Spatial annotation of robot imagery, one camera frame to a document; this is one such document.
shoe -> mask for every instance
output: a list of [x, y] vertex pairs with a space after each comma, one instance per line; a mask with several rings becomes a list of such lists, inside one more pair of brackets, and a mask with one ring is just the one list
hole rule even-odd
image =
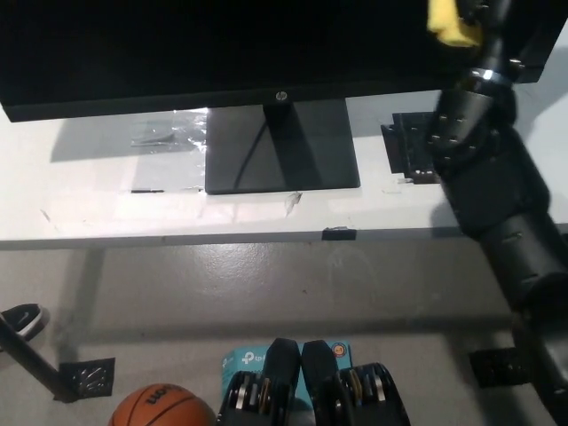
[[45, 314], [39, 304], [21, 304], [1, 312], [0, 317], [27, 342], [45, 328]]

monitor stand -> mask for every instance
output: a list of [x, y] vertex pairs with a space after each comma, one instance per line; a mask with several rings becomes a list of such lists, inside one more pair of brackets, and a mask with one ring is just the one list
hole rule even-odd
[[344, 99], [210, 109], [205, 163], [209, 194], [359, 187]]

black robotic arm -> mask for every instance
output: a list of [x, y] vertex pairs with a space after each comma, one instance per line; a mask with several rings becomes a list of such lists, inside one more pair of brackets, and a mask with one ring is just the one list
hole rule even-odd
[[534, 388], [556, 423], [568, 424], [568, 246], [513, 128], [512, 84], [522, 64], [503, 30], [519, 1], [480, 8], [476, 64], [442, 92], [426, 144], [461, 230], [481, 245], [513, 311], [515, 344]]

gray floor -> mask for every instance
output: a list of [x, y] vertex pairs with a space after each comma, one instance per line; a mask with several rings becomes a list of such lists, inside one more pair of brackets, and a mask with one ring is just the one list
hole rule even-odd
[[0, 424], [105, 425], [149, 383], [218, 410], [236, 346], [342, 337], [392, 372], [414, 425], [552, 424], [530, 386], [480, 391], [466, 354], [511, 344], [508, 310], [466, 240], [0, 253], [0, 309], [36, 301], [51, 362], [116, 357], [111, 398], [72, 405], [0, 355]]

box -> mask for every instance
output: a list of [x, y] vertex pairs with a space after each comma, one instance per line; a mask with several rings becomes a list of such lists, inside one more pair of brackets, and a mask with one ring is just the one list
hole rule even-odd
[[[335, 354], [335, 361], [341, 370], [342, 368], [352, 367], [351, 349], [349, 343], [345, 341], [326, 342]], [[229, 352], [222, 363], [221, 391], [222, 398], [225, 396], [229, 383], [237, 371], [251, 371], [262, 373], [264, 366], [264, 358], [266, 351], [270, 345], [265, 346], [243, 346], [234, 351]], [[299, 343], [300, 352], [304, 347], [303, 343]], [[298, 378], [298, 386], [296, 388], [295, 410], [312, 410], [312, 401], [305, 389], [304, 373], [300, 371]]]

